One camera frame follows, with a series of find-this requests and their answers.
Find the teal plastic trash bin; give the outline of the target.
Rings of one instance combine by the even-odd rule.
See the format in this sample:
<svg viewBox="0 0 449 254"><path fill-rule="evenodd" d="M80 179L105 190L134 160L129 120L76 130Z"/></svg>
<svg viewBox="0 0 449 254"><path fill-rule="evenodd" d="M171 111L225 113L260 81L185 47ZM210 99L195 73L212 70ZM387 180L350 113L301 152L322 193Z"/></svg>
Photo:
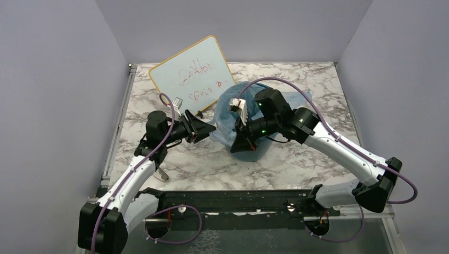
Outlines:
<svg viewBox="0 0 449 254"><path fill-rule="evenodd" d="M234 87L232 87L231 91L231 97L237 96L239 92L249 83L249 81L241 82ZM255 94L257 94L259 91L267 88L268 86L262 83L256 83L254 85L251 85L247 90L245 90L244 94L241 98L245 99L246 101L250 102L248 105L248 116L251 120L256 120L258 118L261 118L263 116L262 112L260 111L259 107L257 106L257 103L254 101ZM244 162L256 162L263 158L263 156L268 152L270 146L272 145L273 141L267 139L267 138L259 138L258 139L258 146L255 151L243 151L243 152L230 152L230 147L226 147L227 151L230 153L230 155L238 160L244 161Z"/></svg>

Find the blue plastic trash bag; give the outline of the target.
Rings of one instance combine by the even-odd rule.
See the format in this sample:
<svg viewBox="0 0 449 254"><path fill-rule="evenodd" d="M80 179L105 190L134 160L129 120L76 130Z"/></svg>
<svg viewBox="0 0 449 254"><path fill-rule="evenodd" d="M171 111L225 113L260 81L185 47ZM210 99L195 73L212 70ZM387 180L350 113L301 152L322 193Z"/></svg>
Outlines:
<svg viewBox="0 0 449 254"><path fill-rule="evenodd" d="M235 122L240 119L240 112L232 111L230 109L230 101L237 98L240 92L246 87L248 81L231 86L223 94L219 96L216 103L213 119L209 124L214 125L217 129L210 133L212 141L220 142L224 146L231 146L235 140ZM267 88L268 86L262 83L255 83L251 85L240 96L241 99L246 101L247 116L251 120L261 118L263 116L256 101L255 95Z"/></svg>

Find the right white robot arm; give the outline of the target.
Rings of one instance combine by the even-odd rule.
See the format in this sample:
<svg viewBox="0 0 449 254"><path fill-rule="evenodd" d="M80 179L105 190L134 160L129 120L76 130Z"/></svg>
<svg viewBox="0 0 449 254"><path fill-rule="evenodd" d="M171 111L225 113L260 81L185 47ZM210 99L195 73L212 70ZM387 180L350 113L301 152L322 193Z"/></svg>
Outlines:
<svg viewBox="0 0 449 254"><path fill-rule="evenodd" d="M254 152L261 138L281 134L314 148L349 170L356 180L335 185L316 186L306 200L306 210L319 215L337 205L358 204L375 213L383 212L396 184L402 162L378 157L347 140L306 107L292 109L279 90L265 88L255 101L263 116L251 120L246 102L232 98L229 109L240 116L235 122L236 137L231 153Z"/></svg>

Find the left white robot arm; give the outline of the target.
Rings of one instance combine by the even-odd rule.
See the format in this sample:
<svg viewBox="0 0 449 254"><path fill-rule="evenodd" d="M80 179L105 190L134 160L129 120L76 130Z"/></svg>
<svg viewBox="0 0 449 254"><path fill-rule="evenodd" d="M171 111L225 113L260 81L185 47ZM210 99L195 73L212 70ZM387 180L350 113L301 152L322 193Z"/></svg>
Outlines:
<svg viewBox="0 0 449 254"><path fill-rule="evenodd" d="M148 114L146 132L119 180L96 202L87 202L79 214L77 245L91 253L121 253L129 233L144 219L160 217L180 206L166 208L156 194L140 191L163 163L168 145L186 140L197 143L215 131L215 126L186 110L181 115L163 111Z"/></svg>

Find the yellow framed whiteboard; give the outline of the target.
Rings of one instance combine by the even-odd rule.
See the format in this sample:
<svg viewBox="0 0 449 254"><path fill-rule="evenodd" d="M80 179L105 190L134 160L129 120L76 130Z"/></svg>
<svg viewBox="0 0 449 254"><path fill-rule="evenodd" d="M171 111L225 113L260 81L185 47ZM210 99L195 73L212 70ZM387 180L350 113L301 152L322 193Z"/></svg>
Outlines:
<svg viewBox="0 0 449 254"><path fill-rule="evenodd" d="M150 68L160 93L180 98L182 110L197 114L236 84L216 37L210 35Z"/></svg>

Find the small grey eraser block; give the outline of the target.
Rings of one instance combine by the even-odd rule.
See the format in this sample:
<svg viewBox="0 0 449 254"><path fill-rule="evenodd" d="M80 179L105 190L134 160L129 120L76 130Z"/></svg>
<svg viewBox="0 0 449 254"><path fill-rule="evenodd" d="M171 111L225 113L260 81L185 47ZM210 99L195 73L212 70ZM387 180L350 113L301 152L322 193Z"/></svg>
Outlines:
<svg viewBox="0 0 449 254"><path fill-rule="evenodd" d="M158 180L160 180L162 182L169 181L169 176L161 168L157 169L155 171L154 175Z"/></svg>

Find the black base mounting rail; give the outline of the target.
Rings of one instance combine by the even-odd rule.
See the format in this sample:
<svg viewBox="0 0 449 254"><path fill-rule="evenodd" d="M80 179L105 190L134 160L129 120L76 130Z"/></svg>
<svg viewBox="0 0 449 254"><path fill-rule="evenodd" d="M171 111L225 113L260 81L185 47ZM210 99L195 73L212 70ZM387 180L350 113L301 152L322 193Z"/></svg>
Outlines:
<svg viewBox="0 0 449 254"><path fill-rule="evenodd" d="M146 188L118 196L105 212L106 229L128 234L140 223L150 231L310 229L324 235L341 211L313 201L315 189L157 190Z"/></svg>

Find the aluminium table frame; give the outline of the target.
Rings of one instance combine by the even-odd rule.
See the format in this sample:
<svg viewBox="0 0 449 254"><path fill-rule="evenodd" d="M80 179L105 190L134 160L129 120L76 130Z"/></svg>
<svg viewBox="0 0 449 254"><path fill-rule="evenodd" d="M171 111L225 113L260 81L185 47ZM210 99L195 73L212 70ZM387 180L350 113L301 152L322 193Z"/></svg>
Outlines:
<svg viewBox="0 0 449 254"><path fill-rule="evenodd" d="M126 116L126 111L129 105L129 100L131 96L131 91L133 87L133 83L136 77L138 69L138 64L132 63L129 64L129 74L127 78L127 82L125 85L124 96L121 101L121 106L119 108L118 117L116 118L116 122L112 132L111 143L107 152L107 157L105 160L105 164L103 167L103 173L101 180L99 182L99 186L97 191L93 197L88 197L87 202L95 204L97 200L102 197L104 194L108 192L109 183L111 179L111 172L113 169L113 165L115 162L115 156L117 153L118 145L120 142L120 136L123 129L123 123Z"/></svg>

